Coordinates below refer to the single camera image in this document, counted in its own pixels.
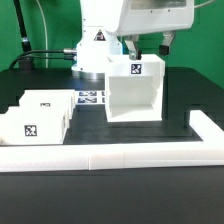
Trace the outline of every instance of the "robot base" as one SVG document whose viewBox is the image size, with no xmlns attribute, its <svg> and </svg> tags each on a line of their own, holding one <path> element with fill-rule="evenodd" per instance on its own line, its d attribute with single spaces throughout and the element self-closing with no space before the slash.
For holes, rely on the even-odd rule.
<svg viewBox="0 0 224 224">
<path fill-rule="evenodd" d="M 89 80 L 104 80 L 105 73 L 94 73 L 94 72 L 84 72 L 84 71 L 76 71 L 72 69 L 72 75 L 81 79 L 89 79 Z"/>
</svg>

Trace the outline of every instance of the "printed label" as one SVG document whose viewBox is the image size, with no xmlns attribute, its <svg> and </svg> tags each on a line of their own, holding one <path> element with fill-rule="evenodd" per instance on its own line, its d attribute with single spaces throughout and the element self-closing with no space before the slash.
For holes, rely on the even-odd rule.
<svg viewBox="0 0 224 224">
<path fill-rule="evenodd" d="M 41 103 L 40 106 L 41 107 L 50 107 L 51 104 L 50 103 Z"/>
<path fill-rule="evenodd" d="M 95 41 L 106 41 L 102 30 L 99 30 L 96 37 L 94 38 Z"/>
<path fill-rule="evenodd" d="M 36 125 L 25 125 L 25 136 L 26 137 L 35 137 L 37 136 L 37 126 Z"/>
<path fill-rule="evenodd" d="M 96 96 L 96 91 L 81 91 L 79 92 L 79 96 Z"/>
<path fill-rule="evenodd" d="M 141 75 L 142 64 L 131 64 L 131 75 Z"/>
<path fill-rule="evenodd" d="M 81 104 L 96 104 L 97 103 L 97 98 L 94 97 L 94 98 L 79 98 L 78 100 L 78 103 L 81 103 Z"/>
</svg>

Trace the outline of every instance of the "white block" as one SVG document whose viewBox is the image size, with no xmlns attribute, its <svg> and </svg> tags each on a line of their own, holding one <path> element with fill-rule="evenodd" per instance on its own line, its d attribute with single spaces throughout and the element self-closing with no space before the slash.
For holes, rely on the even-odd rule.
<svg viewBox="0 0 224 224">
<path fill-rule="evenodd" d="M 89 169 L 99 170 L 99 169 L 122 169 L 124 168 L 124 158 L 122 150 L 115 149 L 112 145 L 107 145 L 110 149 L 96 149 L 94 146 L 90 151 L 89 155 Z"/>
<path fill-rule="evenodd" d="M 25 90 L 19 105 L 26 108 L 62 107 L 68 111 L 71 119 L 75 108 L 75 90 Z"/>
<path fill-rule="evenodd" d="M 203 141 L 224 141 L 223 130 L 201 110 L 190 112 L 189 124 Z"/>
<path fill-rule="evenodd" d="M 162 119 L 165 62 L 156 55 L 132 61 L 110 56 L 105 74 L 105 109 L 109 122 Z"/>
<path fill-rule="evenodd" d="M 0 114 L 0 145 L 3 144 L 3 134 L 4 134 L 4 127 L 3 127 L 4 115 Z"/>
<path fill-rule="evenodd" d="M 1 125 L 4 145 L 62 144 L 67 130 L 66 112 L 9 107 Z"/>
<path fill-rule="evenodd" d="M 69 146 L 0 148 L 0 172 L 88 170 L 88 151 Z"/>
</svg>

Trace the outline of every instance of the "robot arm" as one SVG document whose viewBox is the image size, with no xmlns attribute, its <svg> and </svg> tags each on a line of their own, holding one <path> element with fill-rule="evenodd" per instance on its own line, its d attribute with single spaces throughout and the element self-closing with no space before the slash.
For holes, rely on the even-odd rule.
<svg viewBox="0 0 224 224">
<path fill-rule="evenodd" d="M 108 7 L 105 29 L 111 35 L 126 36 L 132 60 L 141 59 L 139 34 L 163 32 L 160 54 L 168 55 L 174 30 L 190 28 L 194 20 L 194 0 L 111 0 Z"/>
</svg>

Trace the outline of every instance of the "black cable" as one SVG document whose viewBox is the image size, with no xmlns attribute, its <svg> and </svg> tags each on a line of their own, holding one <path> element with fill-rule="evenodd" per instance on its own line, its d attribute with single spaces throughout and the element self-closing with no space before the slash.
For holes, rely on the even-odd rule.
<svg viewBox="0 0 224 224">
<path fill-rule="evenodd" d="M 9 65 L 9 69 L 13 69 L 15 64 L 22 59 L 35 59 L 35 58 L 39 58 L 39 59 L 63 59 L 63 60 L 74 60 L 72 56 L 65 56 L 65 57 L 43 57 L 43 56 L 21 56 L 21 57 L 17 57 L 10 65 Z"/>
<path fill-rule="evenodd" d="M 33 51 L 27 51 L 27 52 L 24 52 L 24 53 L 20 54 L 18 56 L 18 58 L 29 55 L 29 54 L 36 54 L 36 53 L 64 53 L 64 50 L 33 50 Z"/>
<path fill-rule="evenodd" d="M 16 9 L 17 19 L 19 22 L 20 34 L 22 37 L 23 52 L 31 51 L 31 44 L 27 37 L 26 28 L 25 28 L 25 24 L 23 20 L 23 14 L 22 14 L 19 0 L 14 0 L 14 5 Z"/>
</svg>

